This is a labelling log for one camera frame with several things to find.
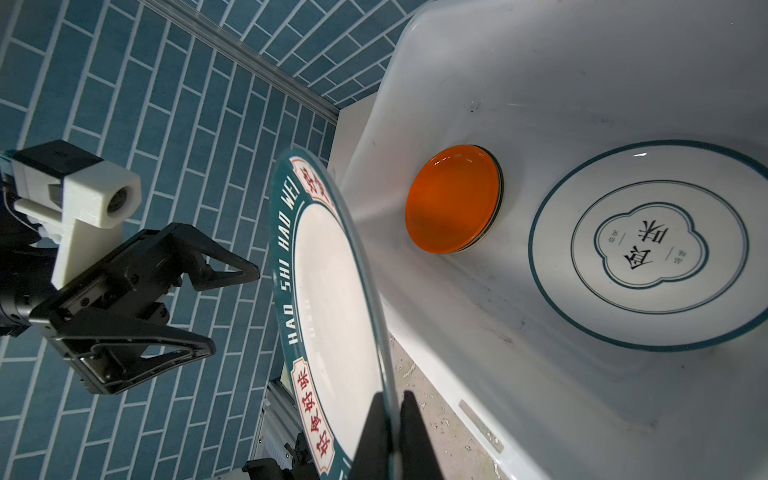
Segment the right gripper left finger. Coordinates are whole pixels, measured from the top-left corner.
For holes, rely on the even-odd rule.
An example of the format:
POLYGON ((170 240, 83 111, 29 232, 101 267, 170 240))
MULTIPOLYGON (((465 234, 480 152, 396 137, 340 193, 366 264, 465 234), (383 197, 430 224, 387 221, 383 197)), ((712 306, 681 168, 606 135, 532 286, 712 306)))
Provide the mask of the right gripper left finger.
POLYGON ((373 396, 368 416, 356 449, 350 480, 387 480, 390 478, 392 453, 391 422, 385 408, 384 396, 373 396))

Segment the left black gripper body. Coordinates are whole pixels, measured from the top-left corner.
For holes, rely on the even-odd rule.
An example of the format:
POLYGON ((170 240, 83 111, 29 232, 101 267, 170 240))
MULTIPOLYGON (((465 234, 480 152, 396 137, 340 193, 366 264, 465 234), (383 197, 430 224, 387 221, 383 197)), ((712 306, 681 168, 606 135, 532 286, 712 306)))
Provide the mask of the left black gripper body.
POLYGON ((1 334, 19 336, 33 322, 54 329, 84 309, 147 320, 180 284, 177 229, 144 229, 61 288, 51 282, 56 248, 1 243, 1 334))

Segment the orange plate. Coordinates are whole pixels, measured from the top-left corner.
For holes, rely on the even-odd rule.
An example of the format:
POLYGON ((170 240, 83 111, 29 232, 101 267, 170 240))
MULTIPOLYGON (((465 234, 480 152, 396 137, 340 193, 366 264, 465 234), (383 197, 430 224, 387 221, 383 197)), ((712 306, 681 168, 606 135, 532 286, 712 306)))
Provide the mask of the orange plate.
POLYGON ((420 249, 437 255, 458 253, 459 220, 457 146, 433 156, 422 167, 407 195, 407 233, 420 249))

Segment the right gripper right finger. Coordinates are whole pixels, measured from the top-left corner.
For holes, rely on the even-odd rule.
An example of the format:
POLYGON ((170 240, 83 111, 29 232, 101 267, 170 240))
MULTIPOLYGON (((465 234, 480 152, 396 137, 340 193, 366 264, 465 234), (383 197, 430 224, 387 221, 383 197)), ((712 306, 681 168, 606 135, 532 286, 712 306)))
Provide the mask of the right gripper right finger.
POLYGON ((409 390, 404 392, 400 410, 400 452, 403 479, 443 479, 416 396, 409 390))

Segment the white plate black pattern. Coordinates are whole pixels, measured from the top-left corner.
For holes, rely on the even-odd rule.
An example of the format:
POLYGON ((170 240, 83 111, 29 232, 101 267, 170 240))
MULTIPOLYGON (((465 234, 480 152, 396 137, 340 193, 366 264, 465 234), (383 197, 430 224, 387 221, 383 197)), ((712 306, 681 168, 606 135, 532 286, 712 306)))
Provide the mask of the white plate black pattern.
POLYGON ((606 151, 544 197, 528 260, 552 309, 601 341, 660 352, 730 341, 767 319, 767 169, 691 140, 606 151))

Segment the green rimmed white plate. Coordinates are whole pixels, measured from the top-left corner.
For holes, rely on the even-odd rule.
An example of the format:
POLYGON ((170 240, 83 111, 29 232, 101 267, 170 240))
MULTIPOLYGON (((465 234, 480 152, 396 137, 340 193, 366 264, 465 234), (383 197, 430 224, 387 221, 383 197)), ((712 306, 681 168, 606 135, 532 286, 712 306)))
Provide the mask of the green rimmed white plate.
POLYGON ((279 155, 269 218, 280 340, 318 475, 349 479, 373 396, 382 392, 389 479, 398 479, 399 413, 381 302, 349 209, 307 150, 279 155))

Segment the green patterned plate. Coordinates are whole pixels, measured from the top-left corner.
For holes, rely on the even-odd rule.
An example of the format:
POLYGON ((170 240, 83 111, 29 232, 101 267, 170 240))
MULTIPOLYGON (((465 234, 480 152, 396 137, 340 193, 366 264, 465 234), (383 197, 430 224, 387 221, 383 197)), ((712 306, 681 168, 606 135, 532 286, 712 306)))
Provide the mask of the green patterned plate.
POLYGON ((490 230, 504 196, 504 176, 495 156, 478 145, 458 145, 459 245, 470 248, 490 230))

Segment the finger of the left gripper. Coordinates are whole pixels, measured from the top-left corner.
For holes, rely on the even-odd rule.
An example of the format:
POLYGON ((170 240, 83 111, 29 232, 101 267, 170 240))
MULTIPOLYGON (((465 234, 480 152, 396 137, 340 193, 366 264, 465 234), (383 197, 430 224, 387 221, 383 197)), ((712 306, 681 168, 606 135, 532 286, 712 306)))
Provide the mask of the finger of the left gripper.
POLYGON ((261 277, 259 267, 189 224, 145 229, 119 259, 119 275, 135 291, 165 294, 188 278, 196 291, 241 285, 261 277))
POLYGON ((39 306, 31 323, 94 395, 116 395, 182 365, 216 353, 206 336, 162 322, 154 305, 148 319, 87 307, 71 313, 39 306))

